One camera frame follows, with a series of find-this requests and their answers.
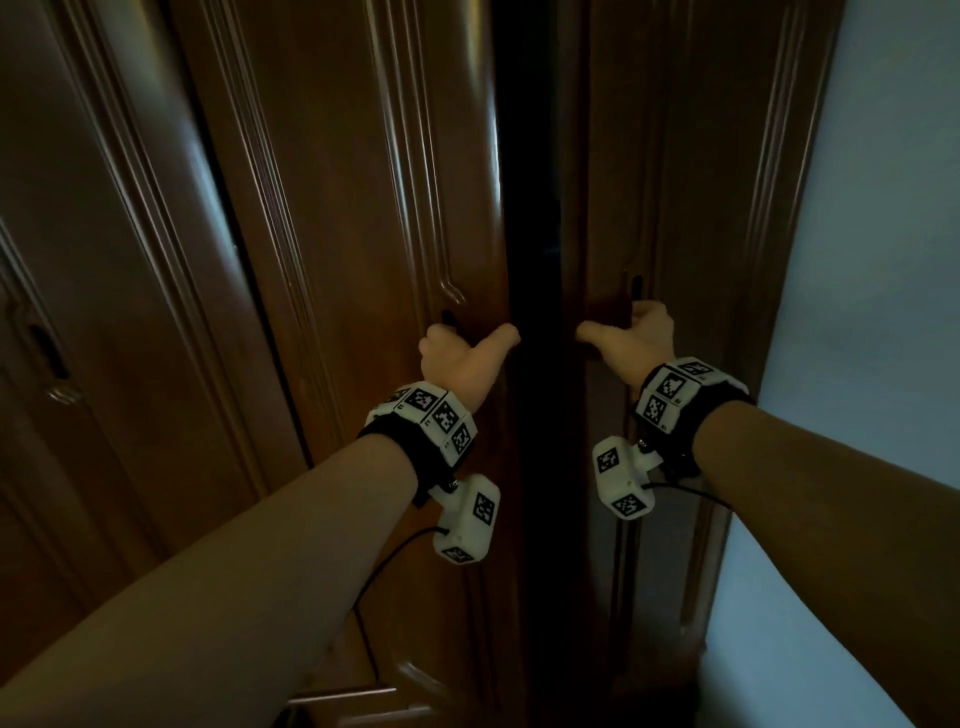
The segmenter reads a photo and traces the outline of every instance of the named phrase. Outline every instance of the person's left hand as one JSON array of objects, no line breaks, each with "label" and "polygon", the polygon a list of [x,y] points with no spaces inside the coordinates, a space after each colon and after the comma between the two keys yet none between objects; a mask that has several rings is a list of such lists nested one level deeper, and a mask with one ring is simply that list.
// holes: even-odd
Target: person's left hand
[{"label": "person's left hand", "polygon": [[513,324],[503,324],[475,347],[444,324],[434,324],[420,339],[420,370],[431,384],[448,389],[470,412],[487,398],[507,353],[520,343]]}]

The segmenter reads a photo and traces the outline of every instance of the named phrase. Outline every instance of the wall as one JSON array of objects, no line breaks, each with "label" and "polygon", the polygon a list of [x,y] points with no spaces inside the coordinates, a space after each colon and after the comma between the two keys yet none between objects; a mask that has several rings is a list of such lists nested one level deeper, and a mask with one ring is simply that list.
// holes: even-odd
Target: wall
[{"label": "wall", "polygon": [[[760,406],[960,486],[960,3],[849,0]],[[908,726],[734,520],[702,726]]]}]

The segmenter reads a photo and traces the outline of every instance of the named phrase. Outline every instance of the black and white square marker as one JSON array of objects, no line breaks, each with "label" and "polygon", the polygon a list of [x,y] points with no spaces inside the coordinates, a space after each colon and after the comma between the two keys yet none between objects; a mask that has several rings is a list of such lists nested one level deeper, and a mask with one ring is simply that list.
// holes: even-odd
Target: black and white square marker
[{"label": "black and white square marker", "polygon": [[664,395],[667,399],[672,400],[686,383],[686,377],[675,375],[671,372],[666,376],[666,379],[660,383],[660,386],[657,387],[657,392]]},{"label": "black and white square marker", "polygon": [[647,406],[643,408],[643,417],[654,425],[659,425],[660,420],[663,418],[663,413],[666,412],[666,407],[667,404],[665,401],[651,397],[650,401],[647,402]]},{"label": "black and white square marker", "polygon": [[407,395],[404,400],[407,404],[416,407],[420,412],[429,412],[430,408],[437,403],[439,397],[420,389],[419,387]]},{"label": "black and white square marker", "polygon": [[457,428],[457,431],[454,432],[450,438],[450,442],[452,442],[453,447],[457,449],[458,455],[464,454],[464,450],[467,449],[467,446],[470,444],[470,431],[467,428],[467,423],[463,423]]},{"label": "black and white square marker", "polygon": [[453,429],[453,426],[460,421],[457,413],[453,411],[453,407],[446,401],[437,407],[434,413],[430,415],[430,418],[440,426],[440,429],[444,431],[444,435]]},{"label": "black and white square marker", "polygon": [[405,395],[409,391],[410,391],[410,387],[405,387],[404,389],[396,390],[393,394],[391,394],[387,398],[387,401],[385,401],[384,404],[390,404],[391,402],[402,400],[403,395]]},{"label": "black and white square marker", "polygon": [[473,515],[486,525],[492,525],[494,508],[496,508],[496,503],[482,493],[478,493],[477,500],[473,503]]},{"label": "black and white square marker", "polygon": [[465,564],[467,561],[473,561],[473,557],[470,556],[466,551],[464,551],[459,546],[451,546],[450,548],[445,548],[442,554],[449,556],[458,564]]},{"label": "black and white square marker", "polygon": [[633,493],[628,493],[620,500],[615,500],[611,503],[611,506],[626,517],[632,516],[637,511],[642,511],[646,507]]},{"label": "black and white square marker", "polygon": [[615,468],[620,464],[620,456],[616,454],[616,448],[610,448],[606,452],[597,455],[597,471],[605,473],[610,468]]},{"label": "black and white square marker", "polygon": [[709,367],[704,364],[702,361],[687,361],[684,364],[677,364],[677,369],[683,369],[687,374],[691,376],[703,376],[708,375],[713,371],[713,367]]}]

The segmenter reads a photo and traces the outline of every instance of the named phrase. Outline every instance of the person's left arm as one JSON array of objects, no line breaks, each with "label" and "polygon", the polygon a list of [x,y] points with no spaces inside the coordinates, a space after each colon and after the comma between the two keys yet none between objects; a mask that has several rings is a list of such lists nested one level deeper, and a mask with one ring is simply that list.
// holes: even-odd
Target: person's left arm
[{"label": "person's left arm", "polygon": [[[424,376],[475,411],[518,341],[505,325],[472,349],[431,327]],[[348,445],[81,622],[0,690],[0,723],[269,725],[416,490],[393,440]]]}]

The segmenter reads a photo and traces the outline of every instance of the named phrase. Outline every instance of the human hand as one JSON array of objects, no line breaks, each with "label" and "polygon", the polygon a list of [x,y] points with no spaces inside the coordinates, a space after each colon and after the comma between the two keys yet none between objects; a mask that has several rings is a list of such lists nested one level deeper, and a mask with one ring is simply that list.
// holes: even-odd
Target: human hand
[{"label": "human hand", "polygon": [[444,324],[434,324],[420,339],[420,370],[431,384],[448,389],[460,404],[476,412],[487,398],[507,353],[520,343],[513,324],[503,324],[475,347]]},{"label": "human hand", "polygon": [[639,397],[643,381],[660,364],[677,358],[673,353],[673,319],[659,301],[635,301],[630,328],[584,321],[577,341],[595,346],[613,371]]}]

